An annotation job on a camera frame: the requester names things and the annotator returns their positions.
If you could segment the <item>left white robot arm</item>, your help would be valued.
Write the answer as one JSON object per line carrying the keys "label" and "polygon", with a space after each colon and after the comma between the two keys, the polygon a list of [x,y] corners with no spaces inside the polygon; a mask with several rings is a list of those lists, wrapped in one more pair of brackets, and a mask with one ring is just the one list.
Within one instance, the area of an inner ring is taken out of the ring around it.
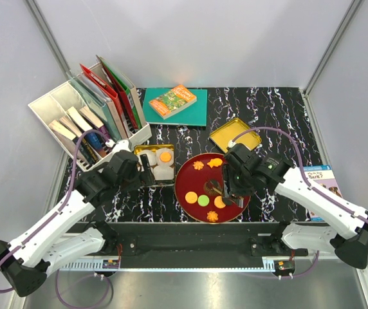
{"label": "left white robot arm", "polygon": [[152,184],[148,156],[126,150],[82,173],[67,195],[34,226],[9,242],[0,240],[0,272],[11,286],[9,291],[28,296],[64,265],[88,254],[109,255],[119,249],[117,232],[104,221],[96,221],[78,236],[65,241],[60,238],[117,191],[135,191]]}

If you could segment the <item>gold cookie tin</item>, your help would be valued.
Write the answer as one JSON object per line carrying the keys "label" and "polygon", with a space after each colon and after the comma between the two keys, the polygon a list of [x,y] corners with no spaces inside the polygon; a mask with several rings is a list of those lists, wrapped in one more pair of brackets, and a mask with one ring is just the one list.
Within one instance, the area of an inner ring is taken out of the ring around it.
{"label": "gold cookie tin", "polygon": [[[156,154],[156,150],[158,150],[160,148],[164,148],[164,147],[172,149],[174,151],[174,146],[172,144],[137,145],[134,148],[134,154],[137,155],[140,151],[143,151],[143,150],[151,150],[151,151],[155,152],[155,154]],[[139,161],[138,161],[137,167],[138,167],[139,171],[142,171],[142,167],[140,166]],[[170,167],[172,167],[174,169],[174,179],[173,180],[165,180],[165,181],[156,181],[155,180],[155,184],[153,185],[153,187],[163,187],[163,186],[173,186],[174,185],[175,176],[176,176],[176,172],[175,172],[175,154],[174,154],[174,163]]]}

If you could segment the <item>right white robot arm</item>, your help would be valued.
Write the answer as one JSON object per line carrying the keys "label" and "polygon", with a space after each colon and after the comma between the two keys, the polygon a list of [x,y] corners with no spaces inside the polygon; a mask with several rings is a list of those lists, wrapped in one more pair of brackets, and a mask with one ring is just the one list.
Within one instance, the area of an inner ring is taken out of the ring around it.
{"label": "right white robot arm", "polygon": [[243,144],[224,155],[223,195],[242,198],[266,189],[284,196],[320,216],[324,226],[282,223],[264,242],[264,249],[278,255],[309,249],[334,253],[358,269],[368,265],[368,209],[357,206],[306,178],[304,172],[276,154],[264,158]]}

